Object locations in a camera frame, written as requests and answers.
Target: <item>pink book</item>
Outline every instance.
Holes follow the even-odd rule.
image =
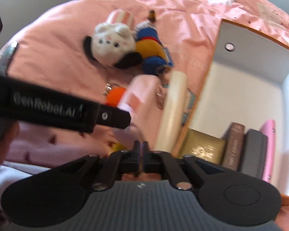
[[[267,155],[265,158],[262,180],[270,183],[274,165],[275,144],[276,144],[275,121],[272,119],[267,120],[261,127],[260,131],[267,136]]]

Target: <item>gray book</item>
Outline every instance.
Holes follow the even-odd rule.
[[[267,136],[260,131],[250,129],[244,137],[239,171],[262,179],[266,154]]]

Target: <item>yellow fabric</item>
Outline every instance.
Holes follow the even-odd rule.
[[[113,151],[119,151],[119,150],[124,150],[127,149],[126,147],[124,147],[121,143],[116,143],[112,146]]]
[[[159,56],[166,59],[163,47],[152,39],[144,39],[136,42],[136,51],[145,59],[152,56]]]

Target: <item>pink fabric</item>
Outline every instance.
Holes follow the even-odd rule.
[[[189,76],[198,94],[209,67],[222,18],[252,27],[289,46],[289,15],[266,0],[76,0],[57,6],[17,33],[19,42],[8,74],[68,94],[104,102],[106,74],[82,49],[85,36],[115,9],[125,9],[136,24],[148,11],[157,15],[160,40],[175,70]],[[140,68],[109,70],[109,78],[127,86]],[[113,132],[96,127],[92,135],[20,123],[7,160],[53,167],[88,153],[106,155]]]

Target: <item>gold book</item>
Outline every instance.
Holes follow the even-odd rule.
[[[179,158],[192,155],[215,164],[221,164],[225,148],[225,140],[189,129],[181,147]]]

